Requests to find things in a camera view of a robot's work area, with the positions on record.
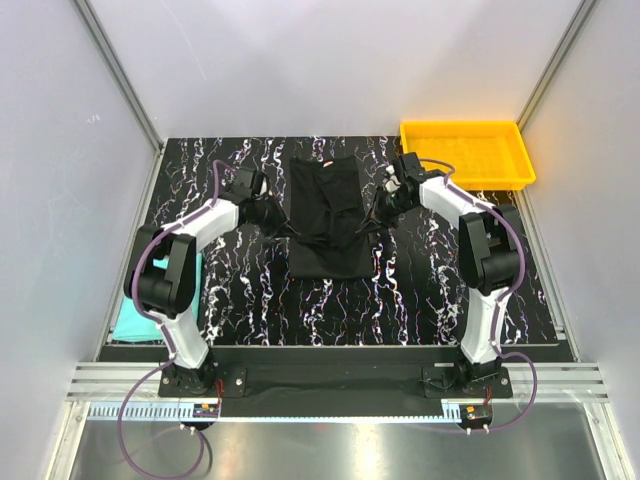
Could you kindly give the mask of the black t shirt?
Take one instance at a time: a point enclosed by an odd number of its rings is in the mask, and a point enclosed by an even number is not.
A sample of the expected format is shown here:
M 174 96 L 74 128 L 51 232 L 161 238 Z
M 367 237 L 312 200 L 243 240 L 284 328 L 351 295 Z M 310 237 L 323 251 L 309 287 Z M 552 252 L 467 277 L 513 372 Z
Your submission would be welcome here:
M 293 158 L 290 173 L 291 276 L 301 280 L 360 280 L 374 276 L 359 169 L 353 156 L 324 162 Z

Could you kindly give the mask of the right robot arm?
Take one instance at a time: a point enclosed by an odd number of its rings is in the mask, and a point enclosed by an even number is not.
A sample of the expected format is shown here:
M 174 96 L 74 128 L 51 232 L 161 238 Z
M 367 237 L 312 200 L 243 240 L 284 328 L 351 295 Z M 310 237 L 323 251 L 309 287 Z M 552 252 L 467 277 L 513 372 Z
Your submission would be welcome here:
M 507 355 L 500 346 L 507 304 L 526 273 L 521 222 L 513 206 L 483 201 L 452 180 L 455 168 L 425 169 L 414 152 L 402 154 L 387 168 L 360 230 L 395 228 L 399 216 L 421 207 L 457 228 L 458 272 L 469 291 L 466 329 L 458 358 L 440 377 L 424 384 L 441 392 L 458 390 L 476 396 L 499 377 Z

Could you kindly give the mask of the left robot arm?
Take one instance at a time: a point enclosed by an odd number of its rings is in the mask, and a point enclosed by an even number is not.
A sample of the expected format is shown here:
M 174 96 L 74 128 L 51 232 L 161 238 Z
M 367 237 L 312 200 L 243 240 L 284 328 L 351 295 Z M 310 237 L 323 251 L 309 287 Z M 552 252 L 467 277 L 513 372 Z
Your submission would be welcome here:
M 221 387 L 214 356 L 192 311 L 198 254 L 242 225 L 266 238 L 293 238 L 293 229 L 261 170 L 239 168 L 213 197 L 173 222 L 136 232 L 123 284 L 136 312 L 151 321 L 168 350 L 165 377 L 179 392 L 204 396 Z

